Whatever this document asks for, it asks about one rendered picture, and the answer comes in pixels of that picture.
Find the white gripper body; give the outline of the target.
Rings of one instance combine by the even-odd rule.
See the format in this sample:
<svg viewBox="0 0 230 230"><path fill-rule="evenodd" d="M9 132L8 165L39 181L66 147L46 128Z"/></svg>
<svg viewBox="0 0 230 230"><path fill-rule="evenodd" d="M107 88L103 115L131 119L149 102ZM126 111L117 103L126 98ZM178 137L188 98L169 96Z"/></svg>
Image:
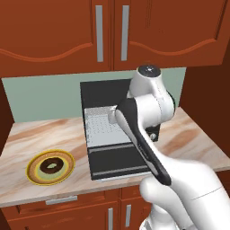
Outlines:
<svg viewBox="0 0 230 230"><path fill-rule="evenodd" d="M116 120L116 109L117 109L116 105L111 106L109 109L108 120L109 120L110 124L115 124L117 122L117 120Z"/></svg>

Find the silver toaster oven rack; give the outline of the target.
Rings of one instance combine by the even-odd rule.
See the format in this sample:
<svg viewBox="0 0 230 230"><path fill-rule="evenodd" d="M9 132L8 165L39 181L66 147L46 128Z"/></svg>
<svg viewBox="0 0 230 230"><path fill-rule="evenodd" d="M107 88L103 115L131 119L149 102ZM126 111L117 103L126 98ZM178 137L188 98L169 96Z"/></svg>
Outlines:
<svg viewBox="0 0 230 230"><path fill-rule="evenodd" d="M84 109L86 142L88 147L130 143L128 136L117 123L110 124L111 106Z"/></svg>

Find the black toaster oven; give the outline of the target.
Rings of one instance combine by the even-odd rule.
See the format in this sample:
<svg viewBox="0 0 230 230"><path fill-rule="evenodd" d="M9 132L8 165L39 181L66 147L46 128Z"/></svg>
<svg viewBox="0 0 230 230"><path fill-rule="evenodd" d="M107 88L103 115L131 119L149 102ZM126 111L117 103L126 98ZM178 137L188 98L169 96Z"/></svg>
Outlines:
<svg viewBox="0 0 230 230"><path fill-rule="evenodd" d="M129 79L81 82L80 88L83 116L85 108L117 105L126 97L129 83Z"/></svg>

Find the black toaster oven door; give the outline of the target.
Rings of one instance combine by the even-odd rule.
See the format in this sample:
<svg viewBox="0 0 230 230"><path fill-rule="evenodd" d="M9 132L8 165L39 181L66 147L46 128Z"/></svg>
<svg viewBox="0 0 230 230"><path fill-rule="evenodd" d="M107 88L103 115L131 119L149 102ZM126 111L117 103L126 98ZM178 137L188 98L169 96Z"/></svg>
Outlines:
<svg viewBox="0 0 230 230"><path fill-rule="evenodd" d="M93 181L150 173L143 158L131 143L88 147L87 154Z"/></svg>

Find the brown bagel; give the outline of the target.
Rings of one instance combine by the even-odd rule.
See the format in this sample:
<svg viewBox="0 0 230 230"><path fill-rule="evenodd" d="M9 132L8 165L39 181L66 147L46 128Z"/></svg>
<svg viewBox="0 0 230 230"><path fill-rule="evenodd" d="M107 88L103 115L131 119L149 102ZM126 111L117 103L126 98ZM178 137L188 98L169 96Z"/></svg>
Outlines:
<svg viewBox="0 0 230 230"><path fill-rule="evenodd" d="M51 157L44 160L40 169L46 174L53 174L59 172L64 165L64 162L58 157Z"/></svg>

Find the yellow and brown plate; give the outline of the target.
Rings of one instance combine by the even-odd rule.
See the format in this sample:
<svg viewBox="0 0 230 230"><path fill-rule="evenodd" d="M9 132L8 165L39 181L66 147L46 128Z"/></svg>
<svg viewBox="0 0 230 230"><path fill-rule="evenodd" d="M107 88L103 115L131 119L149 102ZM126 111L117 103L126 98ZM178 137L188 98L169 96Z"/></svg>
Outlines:
<svg viewBox="0 0 230 230"><path fill-rule="evenodd" d="M64 165L59 172L46 174L40 169L41 163L51 157L58 157ZM50 186L64 181L75 169L74 157L65 150L51 149L35 155L27 165L26 176L29 181L40 186Z"/></svg>

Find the narrow brown drawer front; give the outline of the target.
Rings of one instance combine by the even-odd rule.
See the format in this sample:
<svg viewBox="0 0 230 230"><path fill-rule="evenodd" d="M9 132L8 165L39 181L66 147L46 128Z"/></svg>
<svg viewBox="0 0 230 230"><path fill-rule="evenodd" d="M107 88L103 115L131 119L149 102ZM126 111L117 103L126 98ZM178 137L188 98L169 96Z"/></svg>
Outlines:
<svg viewBox="0 0 230 230"><path fill-rule="evenodd" d="M122 199L134 199L140 197L139 186L130 186L121 189Z"/></svg>

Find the wide brown drawer front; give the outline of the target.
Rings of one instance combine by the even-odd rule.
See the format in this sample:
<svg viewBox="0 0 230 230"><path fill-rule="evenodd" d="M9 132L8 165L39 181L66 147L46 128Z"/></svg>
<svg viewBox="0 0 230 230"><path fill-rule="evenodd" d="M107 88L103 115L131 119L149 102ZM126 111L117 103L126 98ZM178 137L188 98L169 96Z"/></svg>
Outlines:
<svg viewBox="0 0 230 230"><path fill-rule="evenodd" d="M119 198L119 189L104 190L87 194L80 194L77 200L47 205L45 201L33 202L30 204L15 205L7 208L1 208L5 218L12 220L22 217L32 217L40 214L48 214L70 208L81 208L91 205L103 204L111 201L117 201Z"/></svg>

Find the brown wall cupboard door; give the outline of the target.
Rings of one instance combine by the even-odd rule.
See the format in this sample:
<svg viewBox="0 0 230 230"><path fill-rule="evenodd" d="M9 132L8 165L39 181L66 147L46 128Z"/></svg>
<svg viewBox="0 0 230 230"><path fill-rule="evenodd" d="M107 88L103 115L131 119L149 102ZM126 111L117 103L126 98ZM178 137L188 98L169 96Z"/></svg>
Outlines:
<svg viewBox="0 0 230 230"><path fill-rule="evenodd" d="M103 62L95 6L102 5ZM0 0L0 77L110 69L111 0Z"/></svg>
<svg viewBox="0 0 230 230"><path fill-rule="evenodd" d="M120 60L123 5L127 61ZM115 0L114 19L116 70L220 65L230 40L230 0Z"/></svg>

